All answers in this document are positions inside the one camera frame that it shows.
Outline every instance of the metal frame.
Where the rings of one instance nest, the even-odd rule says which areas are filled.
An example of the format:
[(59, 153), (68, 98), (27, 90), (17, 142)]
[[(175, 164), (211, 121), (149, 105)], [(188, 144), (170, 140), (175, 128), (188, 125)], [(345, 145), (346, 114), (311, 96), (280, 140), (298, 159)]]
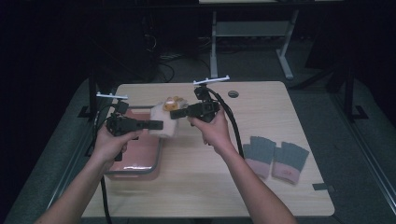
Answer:
[(217, 36), (285, 36), (281, 49), (276, 50), (276, 56), (282, 66), (287, 79), (293, 79), (286, 51), (293, 34), (299, 10), (295, 9), (289, 21), (217, 21), (217, 12), (213, 11), (212, 21), (212, 50), (210, 52), (210, 76), (216, 78), (218, 72), (218, 58), (216, 55)]

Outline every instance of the small round object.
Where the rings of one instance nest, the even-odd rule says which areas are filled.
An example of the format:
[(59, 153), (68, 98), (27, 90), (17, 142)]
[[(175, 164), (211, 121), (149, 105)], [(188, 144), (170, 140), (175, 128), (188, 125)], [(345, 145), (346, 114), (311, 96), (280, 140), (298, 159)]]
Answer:
[(230, 96), (231, 98), (236, 98), (239, 96), (239, 92), (237, 91), (229, 91), (228, 92), (228, 96)]

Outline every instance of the cable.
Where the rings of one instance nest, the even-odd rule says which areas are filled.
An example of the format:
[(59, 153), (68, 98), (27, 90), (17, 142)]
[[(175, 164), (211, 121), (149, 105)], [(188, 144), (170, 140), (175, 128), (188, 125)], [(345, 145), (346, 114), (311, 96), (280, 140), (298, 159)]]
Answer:
[(236, 138), (236, 144), (238, 145), (238, 152), (239, 155), (242, 158), (245, 158), (244, 155), (244, 150), (242, 148), (242, 142), (241, 142), (241, 136), (239, 134), (239, 130), (238, 130), (238, 125), (236, 124), (236, 120), (235, 117), (233, 116), (233, 111), (231, 110), (231, 108), (224, 102), (224, 100), (221, 98), (221, 96), (210, 90), (209, 88), (207, 88), (208, 91), (210, 91), (215, 97), (216, 99), (218, 99), (219, 103), (222, 105), (222, 107), (224, 108), (224, 111), (227, 113), (228, 118), (230, 119), (231, 124), (233, 125), (233, 132), (235, 133), (235, 138)]
[(102, 46), (100, 46), (92, 37), (87, 35), (87, 37), (91, 40), (91, 42), (98, 47), (104, 54), (106, 54), (108, 57), (110, 57), (114, 62), (118, 63), (125, 71), (130, 73), (131, 75), (136, 75), (134, 71), (132, 71), (125, 63), (123, 63), (121, 60), (113, 56), (110, 52), (108, 52), (106, 49), (104, 49)]
[(145, 35), (145, 37), (150, 37), (154, 40), (153, 46), (151, 47), (151, 49), (146, 49), (149, 52), (154, 52), (155, 47), (157, 47), (157, 39), (155, 38), (154, 35)]
[(104, 176), (102, 176), (102, 179), (100, 180), (100, 185), (102, 187), (103, 207), (105, 209), (106, 221), (108, 224), (112, 224), (110, 214), (108, 213), (107, 191), (106, 191), (106, 182)]
[(336, 216), (335, 214), (332, 215), (332, 217), (337, 220), (337, 222), (339, 222), (340, 224), (345, 224), (338, 216)]
[(165, 73), (163, 73), (163, 82), (168, 83), (168, 82), (172, 81), (172, 79), (175, 77), (175, 69), (172, 66), (165, 64), (165, 63), (158, 63), (158, 65), (168, 67), (172, 71), (172, 76), (169, 79), (166, 79)]
[[(103, 112), (104, 109), (106, 109), (108, 107), (115, 107), (115, 106), (116, 105), (114, 105), (114, 104), (105, 105), (100, 110), (98, 110), (96, 112), (95, 121), (94, 121), (93, 127), (92, 127), (92, 147), (93, 148), (95, 148), (97, 132), (99, 131), (99, 128), (102, 127), (102, 125), (106, 121), (106, 119), (104, 119), (103, 121), (98, 123), (98, 120), (100, 118), (101, 113)], [(106, 191), (106, 182), (105, 182), (105, 177), (104, 176), (102, 176), (102, 178), (100, 180), (100, 185), (101, 185), (101, 188), (102, 188), (103, 207), (104, 207), (104, 210), (105, 210), (106, 221), (107, 221), (108, 224), (112, 224), (111, 216), (110, 216), (110, 214), (108, 212), (107, 191)]]
[(210, 66), (209, 66), (209, 64), (207, 64), (204, 60), (202, 60), (202, 59), (197, 59), (198, 61), (200, 61), (201, 63), (203, 63), (204, 65), (205, 65), (205, 67), (207, 68), (207, 70), (209, 70), (209, 72), (210, 72)]

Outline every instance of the person's right hand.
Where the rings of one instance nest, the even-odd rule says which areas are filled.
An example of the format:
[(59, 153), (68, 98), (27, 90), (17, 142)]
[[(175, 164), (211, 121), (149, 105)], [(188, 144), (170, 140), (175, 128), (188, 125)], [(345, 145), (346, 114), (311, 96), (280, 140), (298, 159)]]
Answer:
[(192, 117), (188, 117), (188, 121), (202, 132), (204, 143), (213, 146), (220, 156), (223, 156), (223, 153), (230, 149), (234, 151), (228, 131), (228, 121), (225, 118), (222, 106), (210, 123)]

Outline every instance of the table leg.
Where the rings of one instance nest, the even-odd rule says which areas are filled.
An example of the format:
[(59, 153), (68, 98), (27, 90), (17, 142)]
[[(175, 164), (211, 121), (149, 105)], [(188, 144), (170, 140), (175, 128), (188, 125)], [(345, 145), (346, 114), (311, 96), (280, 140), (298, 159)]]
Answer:
[(287, 79), (293, 79), (293, 73), (290, 70), (288, 60), (286, 59), (286, 51), (288, 50), (289, 42), (291, 40), (291, 35), (293, 34), (294, 25), (297, 21), (299, 10), (296, 9), (293, 11), (293, 15), (291, 16), (290, 23), (288, 26), (288, 30), (285, 34), (285, 43), (283, 44), (282, 49), (276, 50), (277, 58), (279, 59), (280, 65), (282, 66), (283, 73)]
[(218, 58), (216, 57), (216, 11), (212, 21), (212, 51), (210, 52), (210, 77), (218, 77)]

